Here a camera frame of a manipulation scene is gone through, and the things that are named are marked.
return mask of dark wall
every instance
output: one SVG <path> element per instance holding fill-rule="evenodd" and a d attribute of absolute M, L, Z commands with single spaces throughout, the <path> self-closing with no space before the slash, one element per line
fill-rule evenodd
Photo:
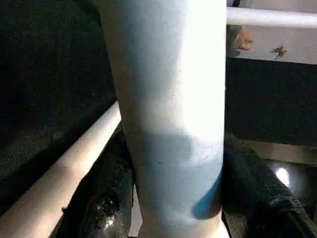
<path fill-rule="evenodd" d="M 226 88 L 237 137 L 317 145 L 317 65 L 227 58 Z"/>
<path fill-rule="evenodd" d="M 0 213 L 115 101 L 103 31 L 66 0 L 0 6 Z"/>

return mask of wasp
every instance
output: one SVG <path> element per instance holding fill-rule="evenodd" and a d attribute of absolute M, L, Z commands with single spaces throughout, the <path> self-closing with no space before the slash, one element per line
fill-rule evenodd
<path fill-rule="evenodd" d="M 285 50 L 284 46 L 280 46 L 280 47 L 277 47 L 274 50 L 272 50 L 272 52 L 278 53 L 278 55 L 275 58 L 275 59 L 277 59 L 278 57 L 283 57 L 286 54 L 287 50 Z"/>

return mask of black surface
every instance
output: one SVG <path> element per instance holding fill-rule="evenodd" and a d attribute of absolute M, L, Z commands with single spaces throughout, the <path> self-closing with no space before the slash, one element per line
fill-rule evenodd
<path fill-rule="evenodd" d="M 78 185 L 55 237 L 126 238 L 132 204 L 132 167 L 120 130 Z"/>
<path fill-rule="evenodd" d="M 238 138 L 317 144 L 317 65 L 227 58 L 226 130 Z"/>
<path fill-rule="evenodd" d="M 0 5 L 0 214 L 115 101 L 100 25 L 72 1 Z"/>
<path fill-rule="evenodd" d="M 232 238 L 315 238 L 302 204 L 236 137 L 225 135 L 222 208 Z"/>
<path fill-rule="evenodd" d="M 280 169 L 286 171 L 289 190 L 301 202 L 308 216 L 313 220 L 317 205 L 317 167 L 265 159 L 263 162 L 275 174 Z"/>

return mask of white wall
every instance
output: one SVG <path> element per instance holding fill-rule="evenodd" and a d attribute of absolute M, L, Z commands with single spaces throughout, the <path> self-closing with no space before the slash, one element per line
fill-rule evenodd
<path fill-rule="evenodd" d="M 252 8 L 317 13 L 317 0 L 252 0 Z M 317 64 L 317 29 L 294 29 L 246 26 L 253 32 L 250 51 L 241 51 L 238 58 L 276 60 Z M 273 49 L 284 46 L 288 51 L 277 58 Z"/>

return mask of white pipe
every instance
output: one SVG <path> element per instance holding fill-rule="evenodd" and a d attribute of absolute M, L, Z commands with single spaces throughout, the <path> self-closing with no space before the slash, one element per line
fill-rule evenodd
<path fill-rule="evenodd" d="M 116 102 L 0 218 L 0 237 L 48 238 L 120 121 Z"/>
<path fill-rule="evenodd" d="M 227 25 L 317 28 L 317 14 L 227 7 Z"/>

